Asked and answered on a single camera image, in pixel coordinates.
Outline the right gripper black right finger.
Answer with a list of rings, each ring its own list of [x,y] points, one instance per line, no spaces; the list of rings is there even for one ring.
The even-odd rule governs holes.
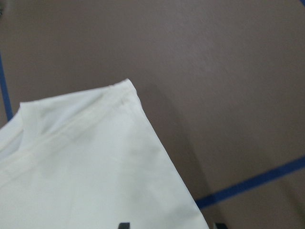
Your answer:
[[[213,229],[226,229],[226,225],[224,223],[214,223]]]

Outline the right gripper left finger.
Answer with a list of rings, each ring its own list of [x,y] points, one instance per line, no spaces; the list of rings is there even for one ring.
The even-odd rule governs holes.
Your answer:
[[[130,222],[121,222],[121,223],[119,223],[118,229],[130,229]]]

